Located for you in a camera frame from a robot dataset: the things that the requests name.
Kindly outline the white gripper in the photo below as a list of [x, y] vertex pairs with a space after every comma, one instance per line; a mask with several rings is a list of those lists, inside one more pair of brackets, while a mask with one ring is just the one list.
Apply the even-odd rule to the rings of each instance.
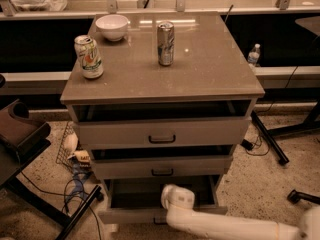
[[192, 209], [195, 202], [195, 194], [189, 189], [174, 184], [166, 185], [161, 194], [161, 204], [165, 209], [170, 205], [183, 209]]

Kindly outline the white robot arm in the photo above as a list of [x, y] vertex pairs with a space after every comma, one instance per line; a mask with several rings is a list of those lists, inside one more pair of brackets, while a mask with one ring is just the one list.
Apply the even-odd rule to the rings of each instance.
[[320, 240], [320, 207], [302, 216], [297, 227], [274, 221], [197, 212], [195, 194], [169, 184], [161, 194], [169, 226], [211, 240]]

